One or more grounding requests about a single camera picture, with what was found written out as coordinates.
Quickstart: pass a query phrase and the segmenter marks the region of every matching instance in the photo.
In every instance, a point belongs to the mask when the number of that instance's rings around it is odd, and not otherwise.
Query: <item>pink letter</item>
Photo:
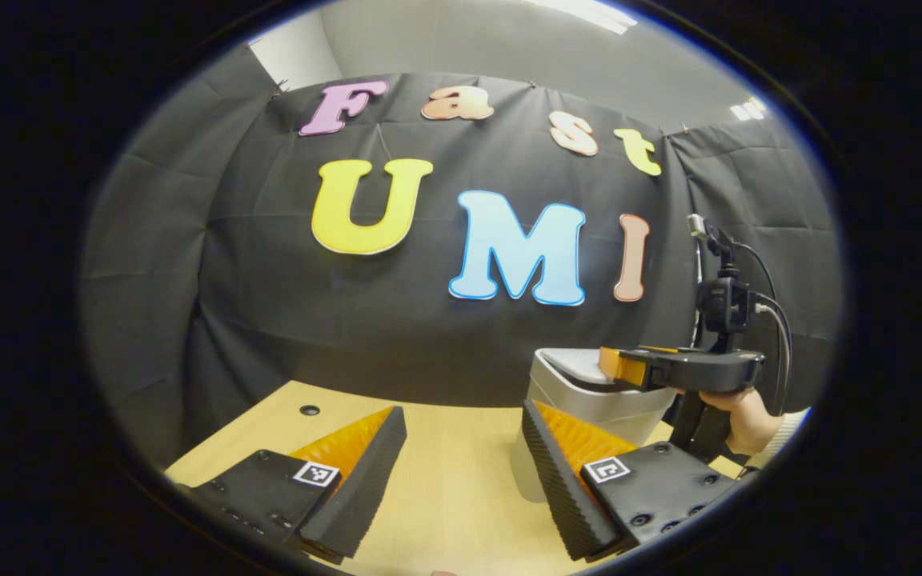
[[[618,220],[625,229],[625,256],[621,262],[621,280],[614,287],[614,298],[635,302],[643,297],[643,256],[650,225],[630,214],[622,214]]]
[[[385,80],[323,88],[323,101],[319,103],[319,108],[315,109],[315,116],[311,117],[311,122],[305,124],[298,134],[333,134],[344,127],[343,120],[340,120],[341,112],[347,112],[349,117],[358,116],[369,102],[369,94],[378,96],[387,91],[387,88],[389,85]]]

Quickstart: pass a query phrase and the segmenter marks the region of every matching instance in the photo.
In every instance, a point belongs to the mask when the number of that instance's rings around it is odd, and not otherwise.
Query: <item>foam letter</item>
[[[583,156],[593,156],[599,152],[599,145],[594,141],[592,126],[578,116],[571,116],[567,112],[551,112],[550,135],[553,141],[559,143],[560,147],[566,147],[571,152],[577,152]]]
[[[631,128],[618,128],[614,135],[625,141],[625,154],[632,161],[632,165],[651,176],[659,176],[659,164],[647,156],[647,150],[655,152],[655,147],[650,141],[644,141],[643,135],[638,130]]]
[[[482,120],[493,114],[490,95],[475,86],[440,88],[429,94],[432,102],[422,106],[422,116],[429,120],[450,120],[460,116],[465,120]]]
[[[384,170],[391,180],[387,212],[372,226],[351,222],[351,202],[355,200],[358,181],[372,170],[365,160],[337,160],[323,164],[319,176],[323,184],[311,212],[311,233],[315,240],[334,252],[375,254],[388,250],[407,236],[415,217],[418,183],[432,172],[425,160],[390,160]]]
[[[340,120],[341,112],[347,112],[348,117],[358,116],[369,102],[369,94],[378,96],[388,88],[389,84],[385,80],[323,88],[323,101],[319,103],[319,108],[315,109],[311,122],[301,127],[298,134],[333,134],[344,127],[344,121]]]
[[[621,302],[635,302],[643,297],[643,256],[650,225],[630,214],[622,214],[618,222],[625,229],[625,255],[621,260],[621,278],[614,287],[614,298]]]
[[[457,298],[488,300],[497,295],[490,280],[491,256],[512,298],[519,298],[539,263],[543,272],[531,295],[544,305],[578,306],[585,300],[579,286],[579,228],[586,222],[582,210],[564,204],[543,209],[528,236],[501,194],[468,190],[458,196],[468,211],[461,276],[451,280],[449,291]]]

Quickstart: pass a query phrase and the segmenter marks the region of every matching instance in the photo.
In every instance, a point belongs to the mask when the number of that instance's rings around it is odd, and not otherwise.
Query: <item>sleeve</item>
[[[773,455],[778,453],[784,444],[792,437],[792,434],[795,433],[795,430],[798,429],[799,424],[801,424],[805,419],[806,415],[809,414],[809,408],[801,412],[791,412],[784,415],[784,420],[782,421],[782,426],[779,427],[778,431],[775,433],[775,437],[771,438],[771,441],[768,442],[766,447],[759,453],[754,454],[747,462],[746,467],[756,467],[762,468],[771,461]]]

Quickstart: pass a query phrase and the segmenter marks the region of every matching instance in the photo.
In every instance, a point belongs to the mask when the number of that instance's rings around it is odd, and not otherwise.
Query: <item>wooden table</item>
[[[300,407],[318,406],[306,416]],[[259,449],[288,454],[387,406],[403,407],[407,440],[378,513],[354,558],[359,575],[563,575],[588,566],[567,557],[546,503],[528,502],[511,473],[520,408],[458,408],[355,396],[289,382],[166,470],[194,487]],[[661,422],[651,442],[667,440]],[[712,464],[735,477],[727,459]],[[593,565],[604,561],[593,562]]]

